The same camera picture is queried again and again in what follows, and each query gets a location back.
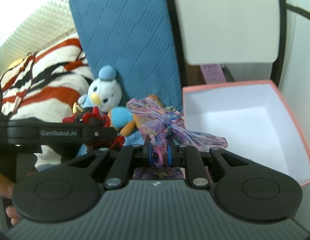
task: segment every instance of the pink box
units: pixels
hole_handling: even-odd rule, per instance
[[[272,81],[183,88],[185,126],[225,137],[227,150],[310,182],[310,150],[297,119]]]

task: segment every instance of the finger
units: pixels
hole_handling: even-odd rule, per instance
[[[0,173],[0,196],[12,198],[15,184]]]
[[[11,219],[11,224],[12,224],[13,226],[15,226],[19,221],[20,221],[19,219],[14,219],[14,218],[12,218],[12,219]]]
[[[17,210],[14,206],[8,206],[5,211],[6,211],[6,214],[9,218],[20,219],[20,216],[17,213]]]

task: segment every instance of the blue cushion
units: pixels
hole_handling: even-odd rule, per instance
[[[116,68],[125,91],[121,105],[156,94],[165,106],[182,109],[166,0],[69,0],[69,4],[95,77],[104,65]]]

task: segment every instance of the metal screw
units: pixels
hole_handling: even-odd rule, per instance
[[[118,186],[119,184],[121,184],[122,181],[119,178],[109,178],[106,181],[106,184],[110,187],[115,187]]]
[[[193,184],[196,186],[205,186],[208,184],[208,180],[205,178],[196,178],[193,179]]]

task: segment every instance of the logo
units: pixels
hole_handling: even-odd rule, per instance
[[[76,136],[76,131],[41,131],[42,136]]]
[[[153,182],[153,185],[156,186],[156,187],[159,186],[160,184],[161,183],[159,181]]]

